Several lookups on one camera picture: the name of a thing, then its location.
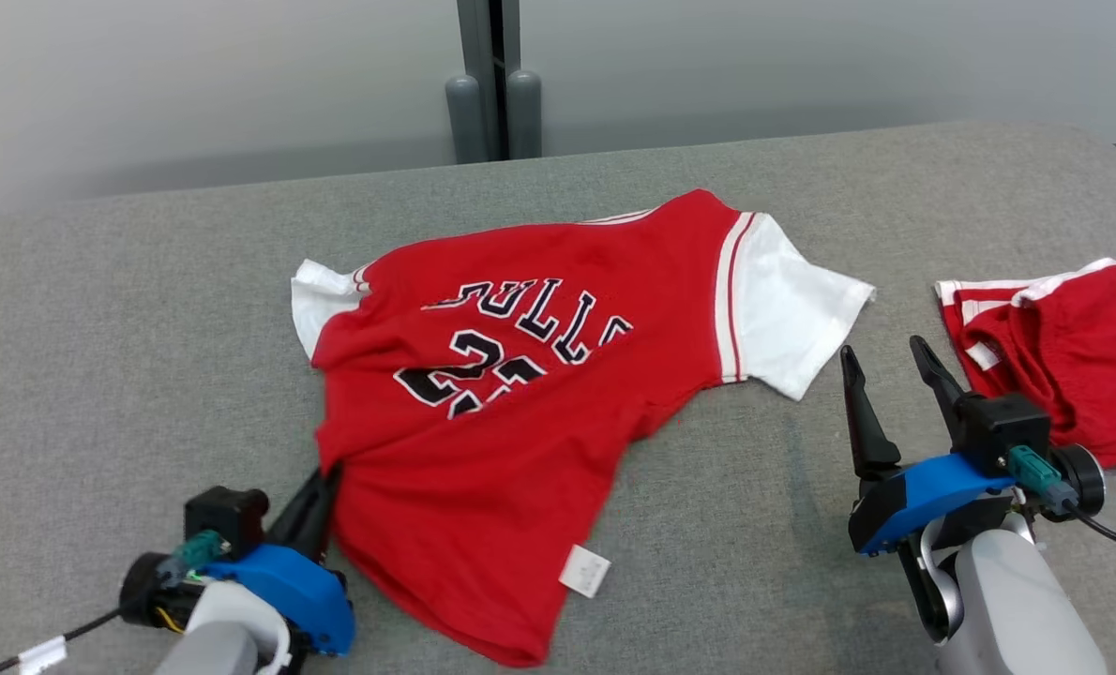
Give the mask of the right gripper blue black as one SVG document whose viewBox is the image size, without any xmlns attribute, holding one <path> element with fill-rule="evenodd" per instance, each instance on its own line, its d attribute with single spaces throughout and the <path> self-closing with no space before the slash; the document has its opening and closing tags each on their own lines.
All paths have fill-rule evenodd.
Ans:
<svg viewBox="0 0 1116 675">
<path fill-rule="evenodd" d="M 921 380 L 934 393 L 951 442 L 958 443 L 962 430 L 959 402 L 965 397 L 965 390 L 921 335 L 910 336 L 910 350 Z M 841 346 L 839 360 L 854 474 L 864 483 L 879 482 L 870 486 L 852 509 L 847 530 L 852 547 L 858 555 L 892 552 L 899 541 L 920 533 L 937 518 L 974 503 L 990 491 L 1019 488 L 1024 492 L 1027 503 L 1055 521 L 1072 518 L 1077 510 L 1086 515 L 1097 515 L 1101 510 L 1107 498 L 1107 480 L 1098 460 L 1081 445 L 1050 447 L 1042 456 L 1064 475 L 1065 482 L 1076 489 L 1079 505 L 1072 509 L 1072 515 L 1049 512 L 1041 499 L 1018 484 L 1011 473 L 1001 478 L 984 478 L 956 454 L 927 459 L 899 472 L 899 449 L 885 436 L 881 420 L 877 420 L 867 397 L 862 363 L 852 346 Z"/>
</svg>

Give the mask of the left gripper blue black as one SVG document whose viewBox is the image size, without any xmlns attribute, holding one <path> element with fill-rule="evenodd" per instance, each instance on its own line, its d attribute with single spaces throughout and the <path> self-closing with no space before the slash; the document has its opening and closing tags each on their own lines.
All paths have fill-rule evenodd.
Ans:
<svg viewBox="0 0 1116 675">
<path fill-rule="evenodd" d="M 185 637 L 230 624 L 254 658 L 348 656 L 359 628 L 347 582 L 323 566 L 343 472 L 315 470 L 244 559 L 219 557 L 173 582 L 158 576 L 171 555 L 142 555 L 122 581 L 119 618 Z"/>
</svg>

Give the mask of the red jersey white sleeves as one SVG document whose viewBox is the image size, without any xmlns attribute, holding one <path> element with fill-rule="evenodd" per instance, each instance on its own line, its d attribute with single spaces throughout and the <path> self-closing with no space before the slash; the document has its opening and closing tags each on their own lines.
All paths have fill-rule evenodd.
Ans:
<svg viewBox="0 0 1116 675">
<path fill-rule="evenodd" d="M 631 444 L 722 384 L 801 401 L 875 295 L 705 189 L 353 272 L 304 260 L 294 328 L 323 373 L 337 543 L 429 628 L 540 666 Z"/>
</svg>

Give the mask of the red shorts white trim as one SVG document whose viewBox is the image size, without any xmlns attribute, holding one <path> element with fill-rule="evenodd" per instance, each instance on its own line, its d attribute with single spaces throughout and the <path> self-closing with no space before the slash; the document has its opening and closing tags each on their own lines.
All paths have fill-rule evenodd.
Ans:
<svg viewBox="0 0 1116 675">
<path fill-rule="evenodd" d="M 943 324 L 971 388 L 1020 393 L 1049 414 L 1056 445 L 1116 467 L 1116 261 L 1033 280 L 943 280 Z"/>
</svg>

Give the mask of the grey partition post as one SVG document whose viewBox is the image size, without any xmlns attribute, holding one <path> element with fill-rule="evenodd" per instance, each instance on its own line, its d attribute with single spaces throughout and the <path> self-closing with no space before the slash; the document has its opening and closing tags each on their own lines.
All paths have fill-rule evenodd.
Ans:
<svg viewBox="0 0 1116 675">
<path fill-rule="evenodd" d="M 502 158 L 490 0 L 456 0 L 463 73 L 444 85 L 459 165 Z"/>
<path fill-rule="evenodd" d="M 507 150 L 511 160 L 540 158 L 542 81 L 522 64 L 520 0 L 501 0 Z"/>
</svg>

